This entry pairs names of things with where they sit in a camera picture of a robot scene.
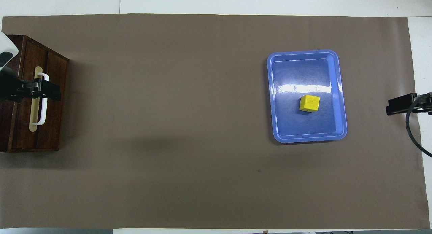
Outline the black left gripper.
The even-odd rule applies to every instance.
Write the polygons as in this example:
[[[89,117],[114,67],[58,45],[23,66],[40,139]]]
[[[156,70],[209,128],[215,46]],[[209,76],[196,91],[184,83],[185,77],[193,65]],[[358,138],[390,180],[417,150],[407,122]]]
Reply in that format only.
[[[24,98],[32,98],[28,88],[24,85],[33,81],[21,80],[9,67],[3,67],[0,72],[0,100],[22,101]],[[41,78],[35,78],[34,98],[45,98],[61,101],[60,86]]]

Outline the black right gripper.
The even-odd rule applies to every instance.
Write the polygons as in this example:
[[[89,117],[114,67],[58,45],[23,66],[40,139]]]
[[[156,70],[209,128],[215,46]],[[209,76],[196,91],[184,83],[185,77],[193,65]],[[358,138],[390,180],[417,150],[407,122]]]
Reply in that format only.
[[[408,111],[409,107],[415,102],[417,94],[406,94],[388,100],[387,115],[404,114]],[[417,113],[432,114],[432,96],[431,93],[422,94],[417,98]]]

